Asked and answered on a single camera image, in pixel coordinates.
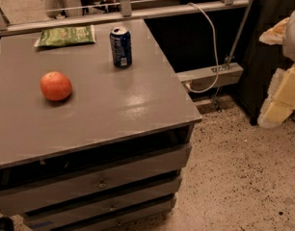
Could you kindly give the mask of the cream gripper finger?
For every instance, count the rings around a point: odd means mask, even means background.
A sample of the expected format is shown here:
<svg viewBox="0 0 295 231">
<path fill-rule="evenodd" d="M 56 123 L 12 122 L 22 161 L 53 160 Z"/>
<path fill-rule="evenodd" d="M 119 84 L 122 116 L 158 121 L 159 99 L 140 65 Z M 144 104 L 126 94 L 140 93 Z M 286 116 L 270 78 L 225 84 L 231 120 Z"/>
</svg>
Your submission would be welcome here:
<svg viewBox="0 0 295 231">
<path fill-rule="evenodd" d="M 259 37 L 259 41 L 268 45 L 282 45 L 286 24 L 289 18 L 285 18 L 277 23 L 274 27 L 263 32 Z"/>
<path fill-rule="evenodd" d="M 281 125 L 295 111 L 295 63 L 274 73 L 268 96 L 264 100 L 257 123 L 263 128 Z"/>
</svg>

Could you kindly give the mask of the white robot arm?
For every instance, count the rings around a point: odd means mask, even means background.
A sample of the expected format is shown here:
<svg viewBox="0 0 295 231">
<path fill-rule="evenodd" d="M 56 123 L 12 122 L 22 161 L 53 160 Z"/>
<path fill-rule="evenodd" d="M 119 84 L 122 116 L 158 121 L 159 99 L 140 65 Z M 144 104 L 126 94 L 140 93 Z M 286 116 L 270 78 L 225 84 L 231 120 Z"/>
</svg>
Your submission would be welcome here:
<svg viewBox="0 0 295 231">
<path fill-rule="evenodd" d="M 295 111 L 295 11 L 265 31 L 259 40 L 269 45 L 281 45 L 283 55 L 293 62 L 288 70 L 278 68 L 274 73 L 267 91 L 268 96 L 257 118 L 259 126 L 274 128 Z"/>
</svg>

